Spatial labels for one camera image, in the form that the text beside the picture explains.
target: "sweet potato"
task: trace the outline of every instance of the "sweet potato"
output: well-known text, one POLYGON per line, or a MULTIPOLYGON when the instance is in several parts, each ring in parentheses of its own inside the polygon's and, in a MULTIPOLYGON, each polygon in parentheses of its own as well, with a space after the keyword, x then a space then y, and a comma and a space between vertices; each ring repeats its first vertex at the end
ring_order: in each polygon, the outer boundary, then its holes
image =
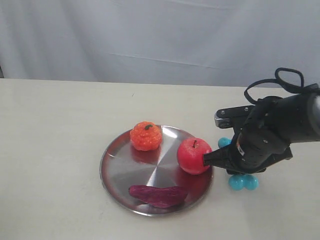
POLYGON ((182 204, 188 195, 188 191, 181 186, 158 188, 146 185, 133 185, 129 187, 129 194, 146 204, 164 209, 182 204))

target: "white backdrop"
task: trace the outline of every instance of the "white backdrop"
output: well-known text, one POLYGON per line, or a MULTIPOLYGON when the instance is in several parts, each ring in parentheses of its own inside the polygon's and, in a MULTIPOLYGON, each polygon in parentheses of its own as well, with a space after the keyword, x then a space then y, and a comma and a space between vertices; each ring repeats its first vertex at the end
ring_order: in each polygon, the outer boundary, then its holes
POLYGON ((319 0, 0 0, 7 78, 247 86, 320 82, 319 0))

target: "white table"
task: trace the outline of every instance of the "white table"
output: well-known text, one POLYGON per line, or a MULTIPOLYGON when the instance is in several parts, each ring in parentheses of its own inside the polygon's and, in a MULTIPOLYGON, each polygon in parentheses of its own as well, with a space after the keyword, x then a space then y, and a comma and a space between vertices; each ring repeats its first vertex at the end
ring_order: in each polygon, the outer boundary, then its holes
MULTIPOLYGON (((123 209, 102 187, 107 145, 137 122, 186 130, 213 149, 231 129, 216 110, 247 105, 241 87, 0 79, 1 240, 316 240, 320 237, 320 143, 258 174, 254 191, 232 191, 215 168, 196 207, 151 218, 123 209)), ((255 88, 253 96, 287 96, 255 88)))

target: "metal plate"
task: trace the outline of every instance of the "metal plate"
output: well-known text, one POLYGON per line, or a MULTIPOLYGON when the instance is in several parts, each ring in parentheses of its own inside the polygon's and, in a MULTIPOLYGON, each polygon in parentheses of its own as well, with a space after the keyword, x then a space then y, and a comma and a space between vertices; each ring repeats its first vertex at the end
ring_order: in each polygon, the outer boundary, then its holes
POLYGON ((190 175, 179 167, 178 147, 184 139, 193 137, 191 134, 171 126, 158 126, 162 129, 162 144, 157 150, 136 150, 130 143, 130 131, 126 131, 108 146, 100 164, 104 188, 121 206, 145 216, 163 216, 194 206, 204 197, 213 178, 212 167, 200 175, 190 175), (189 193, 183 204, 157 208, 131 197, 132 185, 181 186, 189 193))

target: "red apple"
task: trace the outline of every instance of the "red apple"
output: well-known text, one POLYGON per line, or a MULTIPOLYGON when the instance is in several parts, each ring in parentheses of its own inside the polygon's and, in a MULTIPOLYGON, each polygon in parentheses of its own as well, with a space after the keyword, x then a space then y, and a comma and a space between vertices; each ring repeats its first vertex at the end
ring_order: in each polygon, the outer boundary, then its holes
POLYGON ((204 166, 203 155, 212 152, 206 141, 190 137, 182 141, 177 151, 179 166, 188 174, 204 173, 210 166, 204 166))

